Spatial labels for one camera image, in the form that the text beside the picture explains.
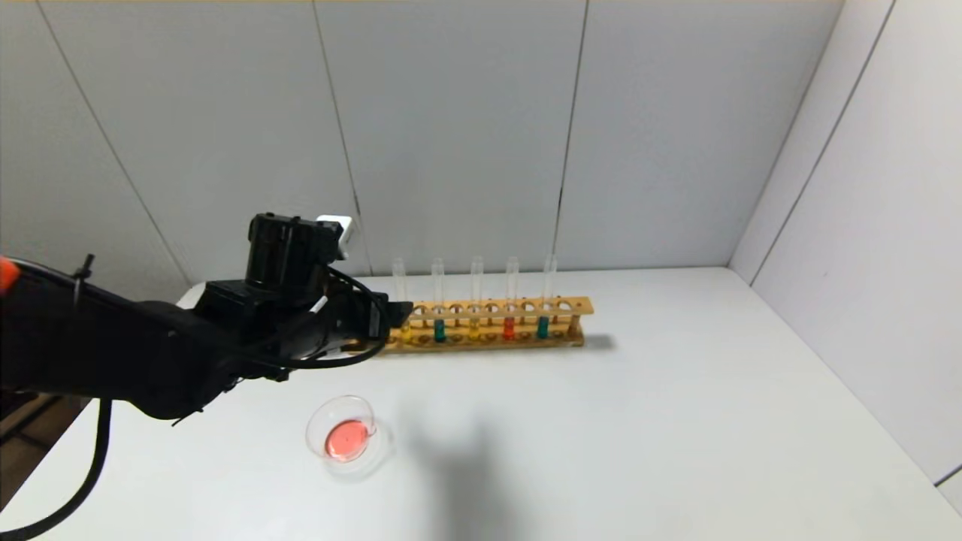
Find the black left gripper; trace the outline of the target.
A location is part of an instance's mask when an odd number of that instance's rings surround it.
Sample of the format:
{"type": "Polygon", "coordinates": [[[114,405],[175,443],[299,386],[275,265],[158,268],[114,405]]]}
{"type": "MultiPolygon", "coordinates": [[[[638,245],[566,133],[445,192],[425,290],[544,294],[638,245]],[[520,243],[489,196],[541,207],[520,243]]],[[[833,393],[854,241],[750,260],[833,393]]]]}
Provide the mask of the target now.
{"type": "MultiPolygon", "coordinates": [[[[385,292],[365,294],[361,291],[339,291],[329,295],[329,338],[332,341],[376,341],[383,335],[384,316],[376,305],[387,307],[385,292]]],[[[389,301],[388,321],[391,328],[408,325],[413,312],[411,301],[389,301]]]]}

